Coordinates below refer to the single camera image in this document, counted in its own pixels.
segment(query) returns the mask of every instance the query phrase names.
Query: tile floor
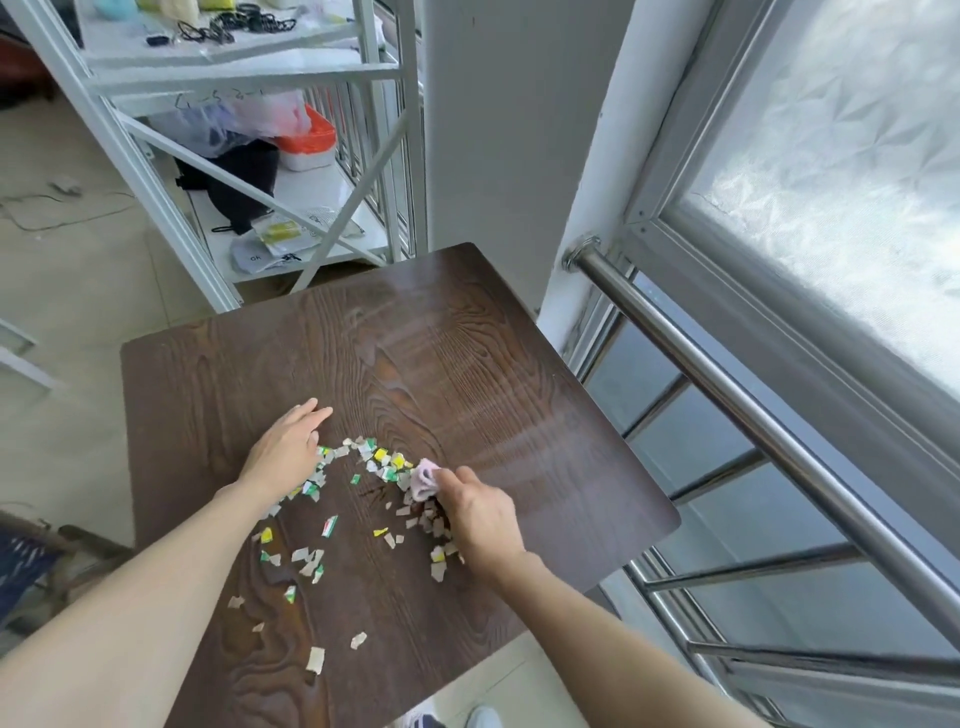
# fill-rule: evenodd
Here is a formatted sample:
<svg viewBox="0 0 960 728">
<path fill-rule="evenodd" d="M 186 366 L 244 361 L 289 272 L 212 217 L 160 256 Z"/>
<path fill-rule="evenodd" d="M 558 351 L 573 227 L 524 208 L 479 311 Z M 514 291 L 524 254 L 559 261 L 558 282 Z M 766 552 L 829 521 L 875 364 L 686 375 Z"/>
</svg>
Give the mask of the tile floor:
<svg viewBox="0 0 960 728">
<path fill-rule="evenodd" d="M 129 190 L 64 100 L 0 112 L 0 158 L 4 198 L 45 193 L 56 174 L 85 190 L 76 203 L 10 204 L 0 218 L 0 318 L 39 340 L 27 358 L 65 385 L 47 393 L 0 368 L 0 507 L 131 544 L 120 345 L 211 310 L 142 207 L 108 194 Z M 10 219 L 40 228 L 120 208 L 47 231 Z M 529 634 L 434 701 L 450 728 L 481 701 L 507 728 L 586 725 Z"/>
</svg>

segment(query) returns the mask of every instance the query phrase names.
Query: wooden table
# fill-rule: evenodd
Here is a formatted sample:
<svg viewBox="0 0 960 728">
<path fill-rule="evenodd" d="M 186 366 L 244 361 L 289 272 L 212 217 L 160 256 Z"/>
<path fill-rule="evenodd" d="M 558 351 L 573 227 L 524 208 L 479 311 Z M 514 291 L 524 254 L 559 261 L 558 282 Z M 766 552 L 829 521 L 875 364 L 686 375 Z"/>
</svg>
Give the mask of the wooden table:
<svg viewBox="0 0 960 728">
<path fill-rule="evenodd" d="M 311 396 L 334 408 L 322 444 L 373 436 L 506 489 L 527 547 L 581 591 L 679 524 L 470 244 L 145 336 L 122 361 L 139 547 L 231 482 L 260 433 Z M 328 466 L 319 503 L 298 497 L 271 519 L 280 568 L 243 547 L 168 725 L 380 728 L 523 630 L 459 562 L 431 579 L 435 542 L 404 529 L 400 491 L 357 461 Z M 372 537 L 386 526 L 406 536 L 396 550 Z M 300 546 L 325 550 L 316 586 L 289 564 Z M 231 595 L 241 609 L 226 609 Z M 312 645 L 326 649 L 319 677 L 304 669 Z"/>
</svg>

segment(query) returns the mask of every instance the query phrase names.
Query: hand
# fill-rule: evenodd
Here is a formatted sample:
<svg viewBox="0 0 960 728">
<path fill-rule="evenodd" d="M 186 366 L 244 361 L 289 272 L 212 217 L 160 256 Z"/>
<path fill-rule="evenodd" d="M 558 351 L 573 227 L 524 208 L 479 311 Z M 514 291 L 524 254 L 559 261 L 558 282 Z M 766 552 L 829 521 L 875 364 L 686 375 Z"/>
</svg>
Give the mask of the hand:
<svg viewBox="0 0 960 728">
<path fill-rule="evenodd" d="M 301 485 L 317 469 L 317 427 L 332 407 L 316 409 L 311 397 L 277 420 L 254 445 L 237 485 L 253 488 L 274 503 Z"/>
<path fill-rule="evenodd" d="M 514 500 L 499 488 L 481 483 L 470 468 L 434 473 L 437 498 L 450 519 L 457 547 L 467 566 L 496 587 L 499 579 L 526 553 Z"/>
</svg>

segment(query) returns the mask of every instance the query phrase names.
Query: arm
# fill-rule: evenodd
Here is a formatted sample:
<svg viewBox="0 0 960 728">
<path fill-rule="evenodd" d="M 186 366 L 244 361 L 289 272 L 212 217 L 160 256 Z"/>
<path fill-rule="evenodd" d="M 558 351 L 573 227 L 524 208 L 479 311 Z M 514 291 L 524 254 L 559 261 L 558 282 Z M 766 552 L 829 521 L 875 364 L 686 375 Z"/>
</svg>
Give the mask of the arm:
<svg viewBox="0 0 960 728">
<path fill-rule="evenodd" d="M 506 493 L 470 468 L 439 471 L 437 481 L 467 565 L 527 625 L 591 726 L 766 726 L 526 551 Z"/>
<path fill-rule="evenodd" d="M 163 725 L 244 539 L 314 472 L 332 411 L 316 406 L 280 418 L 235 483 L 0 662 L 0 725 Z"/>
</svg>

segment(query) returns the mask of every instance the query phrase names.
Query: person's left hand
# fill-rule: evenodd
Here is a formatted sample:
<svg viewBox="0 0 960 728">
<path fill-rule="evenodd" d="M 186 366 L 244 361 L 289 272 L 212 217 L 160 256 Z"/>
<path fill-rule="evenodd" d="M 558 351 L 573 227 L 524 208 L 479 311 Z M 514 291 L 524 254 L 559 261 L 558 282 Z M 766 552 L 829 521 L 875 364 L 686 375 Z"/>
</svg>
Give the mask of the person's left hand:
<svg viewBox="0 0 960 728">
<path fill-rule="evenodd" d="M 317 427 L 333 414 L 317 409 L 311 397 L 277 420 L 254 445 L 240 471 L 237 485 L 261 492 L 273 503 L 301 485 L 317 469 Z"/>
</svg>

